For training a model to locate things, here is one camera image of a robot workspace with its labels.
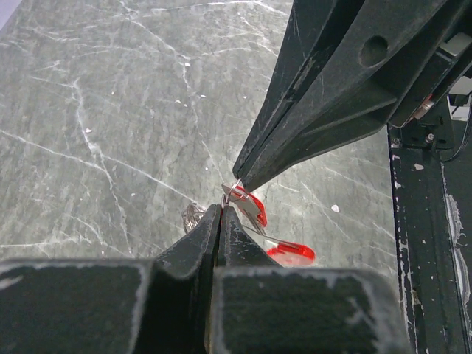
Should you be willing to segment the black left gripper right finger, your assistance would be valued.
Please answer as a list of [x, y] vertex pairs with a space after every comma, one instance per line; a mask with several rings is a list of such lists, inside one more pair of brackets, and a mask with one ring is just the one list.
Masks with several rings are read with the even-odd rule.
[[245, 232], [225, 208], [225, 263], [215, 269], [211, 353], [410, 353], [389, 282], [355, 268], [250, 265], [236, 249]]

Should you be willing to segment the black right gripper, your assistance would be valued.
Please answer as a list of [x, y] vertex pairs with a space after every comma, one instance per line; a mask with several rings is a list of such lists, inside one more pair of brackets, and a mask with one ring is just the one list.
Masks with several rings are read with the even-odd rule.
[[385, 125], [406, 148], [449, 150], [447, 95], [470, 67], [469, 1], [295, 1], [232, 172], [253, 191]]

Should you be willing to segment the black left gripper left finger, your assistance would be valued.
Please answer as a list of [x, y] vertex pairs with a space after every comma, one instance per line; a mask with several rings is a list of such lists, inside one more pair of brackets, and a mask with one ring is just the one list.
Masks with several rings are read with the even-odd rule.
[[205, 353], [221, 208], [157, 257], [1, 263], [3, 353]]

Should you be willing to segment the red tagged key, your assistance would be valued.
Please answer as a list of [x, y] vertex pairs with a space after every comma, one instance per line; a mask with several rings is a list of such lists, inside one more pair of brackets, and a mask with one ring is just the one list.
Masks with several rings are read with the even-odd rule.
[[316, 253], [309, 246], [279, 240], [268, 235], [260, 235], [251, 226], [244, 225], [243, 227], [258, 242], [265, 253], [281, 266], [300, 268], [312, 266], [315, 263]]

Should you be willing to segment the grey keyring holder red handle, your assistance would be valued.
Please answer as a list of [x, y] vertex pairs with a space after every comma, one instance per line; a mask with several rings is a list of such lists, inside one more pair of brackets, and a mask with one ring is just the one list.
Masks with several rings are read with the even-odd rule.
[[[253, 194], [247, 192], [240, 180], [231, 186], [222, 184], [221, 187], [223, 190], [223, 206], [234, 204], [251, 223], [254, 232], [266, 236], [267, 218], [263, 203]], [[205, 213], [206, 209], [199, 204], [195, 202], [189, 204], [181, 214], [184, 231], [188, 233], [193, 230]]]

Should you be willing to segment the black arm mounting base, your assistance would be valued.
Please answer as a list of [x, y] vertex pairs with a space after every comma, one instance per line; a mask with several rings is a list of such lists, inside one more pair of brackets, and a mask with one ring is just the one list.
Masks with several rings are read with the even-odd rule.
[[470, 353], [471, 285], [448, 194], [445, 157], [455, 148], [444, 98], [421, 120], [389, 128], [400, 308], [414, 353]]

